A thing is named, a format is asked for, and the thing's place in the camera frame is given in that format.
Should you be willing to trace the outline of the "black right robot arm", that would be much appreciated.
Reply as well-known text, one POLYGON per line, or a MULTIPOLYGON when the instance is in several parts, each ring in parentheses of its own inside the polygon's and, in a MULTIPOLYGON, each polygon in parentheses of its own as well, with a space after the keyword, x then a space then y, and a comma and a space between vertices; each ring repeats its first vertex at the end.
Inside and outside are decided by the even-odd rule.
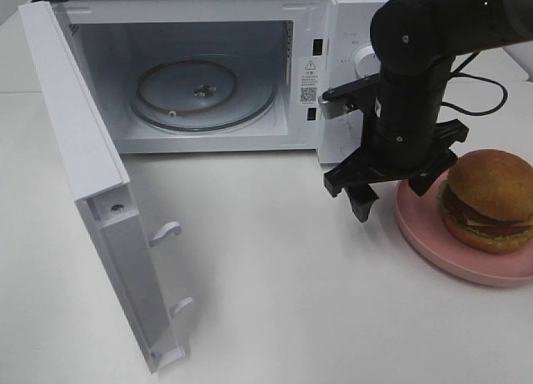
POLYGON ((456 162, 451 146, 466 140, 467 127, 437 120, 457 76, 452 64, 530 41, 532 0, 390 0, 374 14, 370 38, 380 71, 321 96, 327 118, 363 115, 360 146, 324 176, 327 191, 345 192, 360 221, 376 200, 374 183, 404 179, 423 195, 456 162))

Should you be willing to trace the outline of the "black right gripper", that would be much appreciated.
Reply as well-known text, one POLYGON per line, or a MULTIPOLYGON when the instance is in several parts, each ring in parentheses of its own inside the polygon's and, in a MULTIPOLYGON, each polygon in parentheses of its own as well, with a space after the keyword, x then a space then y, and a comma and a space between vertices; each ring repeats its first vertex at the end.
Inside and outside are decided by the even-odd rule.
POLYGON ((367 77, 326 91, 350 94, 363 114, 361 145, 324 176, 327 191, 347 189, 351 209, 366 222, 379 199, 372 183, 408 179, 424 195, 455 160, 454 142, 464 142, 467 127, 458 120, 439 123, 446 80, 367 77))

